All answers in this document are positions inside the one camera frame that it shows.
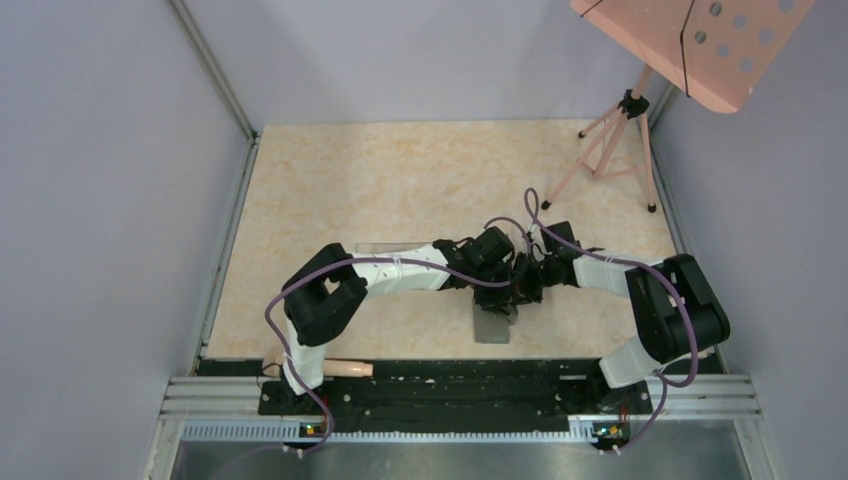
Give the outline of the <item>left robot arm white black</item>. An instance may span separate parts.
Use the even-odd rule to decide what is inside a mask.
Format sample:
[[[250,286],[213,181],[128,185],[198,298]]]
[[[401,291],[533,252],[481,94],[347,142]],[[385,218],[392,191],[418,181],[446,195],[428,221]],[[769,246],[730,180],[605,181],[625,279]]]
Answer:
[[[339,243],[318,251],[282,288],[287,345],[283,401],[297,413],[319,404],[327,345],[357,310],[380,296],[468,286],[507,293],[515,248],[497,227],[476,237],[435,240],[406,251],[351,253]]]

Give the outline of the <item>grey card holder wallet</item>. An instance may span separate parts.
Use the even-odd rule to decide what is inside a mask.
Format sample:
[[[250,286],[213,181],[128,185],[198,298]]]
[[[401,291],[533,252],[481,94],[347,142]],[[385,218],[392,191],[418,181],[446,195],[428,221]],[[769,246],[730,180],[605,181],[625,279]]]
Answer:
[[[506,345],[511,340],[511,327],[518,317],[517,307],[507,305],[486,310],[473,306],[472,322],[474,342],[488,345]]]

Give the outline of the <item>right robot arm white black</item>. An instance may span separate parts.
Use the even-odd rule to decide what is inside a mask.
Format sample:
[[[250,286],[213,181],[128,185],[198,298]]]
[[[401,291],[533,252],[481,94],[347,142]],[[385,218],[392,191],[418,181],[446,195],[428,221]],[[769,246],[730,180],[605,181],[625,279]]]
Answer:
[[[544,230],[541,245],[515,257],[515,304],[539,303],[554,286],[603,290],[629,300],[636,334],[602,357],[586,385],[589,404],[612,412],[627,388],[664,366],[693,359],[730,336],[726,313],[697,260],[678,254],[649,263],[582,248],[562,222]]]

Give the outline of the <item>clear plastic card box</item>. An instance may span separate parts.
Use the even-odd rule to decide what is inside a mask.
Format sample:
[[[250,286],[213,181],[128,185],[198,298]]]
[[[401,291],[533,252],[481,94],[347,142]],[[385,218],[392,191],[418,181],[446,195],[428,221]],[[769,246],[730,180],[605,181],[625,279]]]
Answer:
[[[354,247],[357,254],[389,254],[407,252],[430,246],[431,242],[360,242]]]

